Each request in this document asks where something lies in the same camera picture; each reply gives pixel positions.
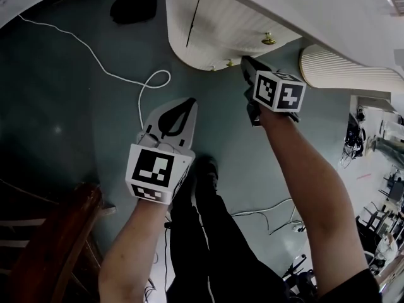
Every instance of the white cabinet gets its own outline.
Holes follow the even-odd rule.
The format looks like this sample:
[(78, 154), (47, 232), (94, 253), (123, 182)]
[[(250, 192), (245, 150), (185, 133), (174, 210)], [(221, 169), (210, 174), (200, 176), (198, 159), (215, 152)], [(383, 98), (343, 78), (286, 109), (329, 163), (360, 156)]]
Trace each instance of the white cabinet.
[[(300, 36), (236, 0), (166, 0), (169, 41), (186, 64), (205, 71), (239, 64)], [(274, 45), (265, 45), (271, 32)]]
[(403, 79), (392, 69), (359, 65), (318, 45), (302, 51), (300, 71), (305, 81), (316, 88), (404, 92)]

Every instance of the black sleeve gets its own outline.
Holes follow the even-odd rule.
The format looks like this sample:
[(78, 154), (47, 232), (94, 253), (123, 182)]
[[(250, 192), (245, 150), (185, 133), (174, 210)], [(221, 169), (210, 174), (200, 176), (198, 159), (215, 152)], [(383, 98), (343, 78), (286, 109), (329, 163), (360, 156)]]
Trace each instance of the black sleeve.
[(382, 303), (379, 285), (370, 270), (364, 270), (328, 292), (319, 303)]

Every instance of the drawer handle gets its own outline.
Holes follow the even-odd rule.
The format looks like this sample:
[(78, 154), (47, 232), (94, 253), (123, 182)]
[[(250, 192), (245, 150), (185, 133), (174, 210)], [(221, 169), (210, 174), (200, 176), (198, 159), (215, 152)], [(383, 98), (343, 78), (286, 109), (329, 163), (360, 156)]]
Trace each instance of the drawer handle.
[(265, 45), (274, 45), (276, 44), (276, 40), (272, 38), (270, 32), (265, 33), (266, 38), (262, 40), (262, 43)]

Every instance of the hand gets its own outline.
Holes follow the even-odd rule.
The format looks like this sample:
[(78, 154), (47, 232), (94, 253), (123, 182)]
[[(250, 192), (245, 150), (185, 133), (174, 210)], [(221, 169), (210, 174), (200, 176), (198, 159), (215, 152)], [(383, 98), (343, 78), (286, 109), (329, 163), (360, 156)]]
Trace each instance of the hand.
[(387, 238), (389, 239), (389, 244), (392, 244), (393, 243), (393, 241), (394, 241), (394, 237), (393, 237), (393, 235), (391, 234), (391, 233), (387, 233)]

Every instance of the forearm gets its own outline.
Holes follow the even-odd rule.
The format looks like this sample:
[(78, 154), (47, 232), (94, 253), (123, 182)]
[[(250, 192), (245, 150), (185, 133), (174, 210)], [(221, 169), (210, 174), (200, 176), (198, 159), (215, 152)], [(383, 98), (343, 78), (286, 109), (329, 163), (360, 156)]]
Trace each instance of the forearm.
[(167, 206), (140, 200), (102, 263), (102, 303), (143, 302)]
[(307, 227), (319, 295), (367, 268), (354, 211), (339, 175), (292, 121), (261, 109), (273, 152)]
[(327, 232), (341, 223), (354, 224), (352, 205), (342, 180), (293, 122), (274, 113), (267, 113), (261, 121), (307, 230)]

